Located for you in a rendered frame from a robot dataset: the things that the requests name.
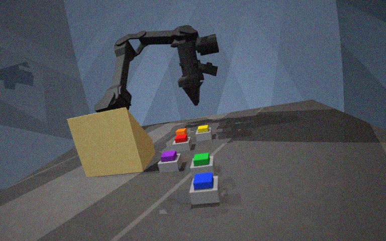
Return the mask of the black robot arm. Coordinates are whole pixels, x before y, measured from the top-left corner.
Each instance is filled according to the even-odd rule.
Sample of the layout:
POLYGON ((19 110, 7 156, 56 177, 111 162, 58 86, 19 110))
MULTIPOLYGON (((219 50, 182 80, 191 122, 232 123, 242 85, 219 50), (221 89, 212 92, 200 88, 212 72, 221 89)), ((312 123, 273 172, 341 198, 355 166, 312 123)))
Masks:
MULTIPOLYGON (((203 55, 219 53, 216 35, 199 37, 198 31, 189 25, 176 27, 171 31, 141 31, 136 34, 127 34, 117 40, 114 45, 116 54, 116 64, 111 88, 106 90, 105 95, 94 106, 94 110, 99 112, 126 108, 131 106, 132 95, 127 91, 127 79, 130 61, 138 56, 144 47, 156 44, 171 44, 171 47, 177 47, 179 58, 197 57, 198 53, 203 55), (141 44, 134 50, 129 40, 139 39, 141 44)), ((198 74, 203 73, 216 76, 217 66, 212 63, 202 64, 198 62, 198 74)))

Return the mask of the purple button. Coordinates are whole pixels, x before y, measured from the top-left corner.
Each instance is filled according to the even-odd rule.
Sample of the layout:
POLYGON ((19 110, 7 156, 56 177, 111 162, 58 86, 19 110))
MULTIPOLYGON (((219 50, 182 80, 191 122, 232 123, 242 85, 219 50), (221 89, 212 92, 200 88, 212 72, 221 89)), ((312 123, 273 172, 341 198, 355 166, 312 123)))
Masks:
POLYGON ((158 162, 160 173, 179 172, 181 165, 181 154, 176 154, 176 151, 164 152, 158 162))

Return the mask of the green button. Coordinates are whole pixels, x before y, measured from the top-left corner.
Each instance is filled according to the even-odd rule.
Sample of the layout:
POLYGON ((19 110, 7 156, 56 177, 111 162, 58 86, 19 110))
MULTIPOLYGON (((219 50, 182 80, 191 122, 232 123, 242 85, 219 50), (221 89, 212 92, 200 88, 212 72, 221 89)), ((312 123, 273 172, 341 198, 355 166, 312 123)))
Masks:
POLYGON ((192 159, 190 166, 192 178, 195 178, 195 174, 210 173, 213 176, 215 174, 215 160, 214 156, 210 156, 209 153, 197 154, 192 159))

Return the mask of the yellow button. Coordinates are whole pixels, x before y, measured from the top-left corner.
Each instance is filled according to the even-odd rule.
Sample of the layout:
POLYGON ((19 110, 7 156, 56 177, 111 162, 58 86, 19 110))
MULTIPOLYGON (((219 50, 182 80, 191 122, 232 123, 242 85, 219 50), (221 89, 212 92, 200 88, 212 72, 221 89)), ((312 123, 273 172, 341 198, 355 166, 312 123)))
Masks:
POLYGON ((197 142, 212 139, 212 129, 206 126, 199 126, 196 132, 197 142))

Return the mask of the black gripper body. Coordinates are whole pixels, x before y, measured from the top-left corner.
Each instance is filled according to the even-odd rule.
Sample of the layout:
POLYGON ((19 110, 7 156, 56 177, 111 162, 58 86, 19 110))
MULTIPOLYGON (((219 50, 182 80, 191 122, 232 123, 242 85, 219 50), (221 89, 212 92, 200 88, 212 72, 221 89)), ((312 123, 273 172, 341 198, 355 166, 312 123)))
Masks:
POLYGON ((179 87, 200 84, 200 80, 204 80, 204 75, 198 74, 198 62, 197 57, 180 59, 182 77, 178 80, 179 87))

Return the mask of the blue button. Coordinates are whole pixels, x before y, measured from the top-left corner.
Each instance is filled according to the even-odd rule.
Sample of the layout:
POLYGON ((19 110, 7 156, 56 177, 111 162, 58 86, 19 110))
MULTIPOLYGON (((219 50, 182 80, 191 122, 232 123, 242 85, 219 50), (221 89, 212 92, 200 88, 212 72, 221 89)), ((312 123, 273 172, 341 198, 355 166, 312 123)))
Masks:
POLYGON ((192 205, 220 202, 218 176, 213 176, 212 172, 195 174, 189 194, 192 205))

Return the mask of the red button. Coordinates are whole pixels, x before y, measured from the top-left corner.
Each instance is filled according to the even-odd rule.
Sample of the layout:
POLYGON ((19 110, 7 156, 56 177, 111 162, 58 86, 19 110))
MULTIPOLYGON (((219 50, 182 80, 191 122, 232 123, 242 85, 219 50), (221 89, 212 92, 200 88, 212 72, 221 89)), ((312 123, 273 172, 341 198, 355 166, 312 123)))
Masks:
POLYGON ((187 134, 176 136, 172 146, 176 152, 190 151, 192 146, 191 137, 187 137, 187 134))

